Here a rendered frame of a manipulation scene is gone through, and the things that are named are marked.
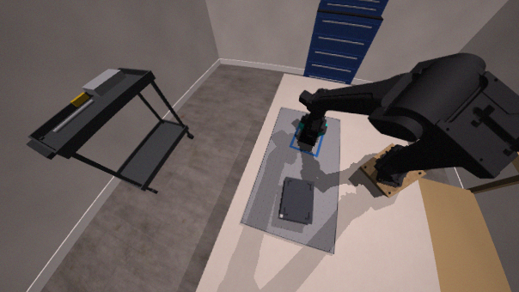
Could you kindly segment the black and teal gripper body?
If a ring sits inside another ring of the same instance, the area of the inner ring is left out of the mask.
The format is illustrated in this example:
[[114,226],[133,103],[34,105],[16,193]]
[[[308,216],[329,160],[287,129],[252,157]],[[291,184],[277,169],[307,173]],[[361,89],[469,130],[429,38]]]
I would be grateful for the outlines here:
[[[307,120],[308,120],[308,116],[309,116],[309,114],[307,114],[307,113],[306,113],[305,116],[302,116],[300,123],[306,125],[306,124],[307,124]],[[325,115],[324,115],[324,116],[325,116]],[[323,116],[323,117],[324,117],[324,116]],[[323,117],[318,117],[318,119],[321,119],[321,118],[323,118]],[[321,132],[321,133],[323,133],[323,134],[326,134],[326,131],[327,131],[326,122],[327,122],[327,120],[325,119],[324,122],[323,122],[323,124],[322,124],[322,126],[321,126],[321,128],[318,130],[318,132]]]

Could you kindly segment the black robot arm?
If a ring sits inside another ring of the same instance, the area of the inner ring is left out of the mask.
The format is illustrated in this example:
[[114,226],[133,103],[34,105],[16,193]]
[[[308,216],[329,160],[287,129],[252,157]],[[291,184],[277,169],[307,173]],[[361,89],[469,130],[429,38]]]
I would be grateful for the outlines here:
[[379,82],[304,89],[305,134],[316,136],[327,111],[368,115],[381,134],[412,142],[376,160],[377,181],[402,187],[409,171],[446,167],[495,179],[518,157],[519,95],[485,67],[477,55],[456,53]]

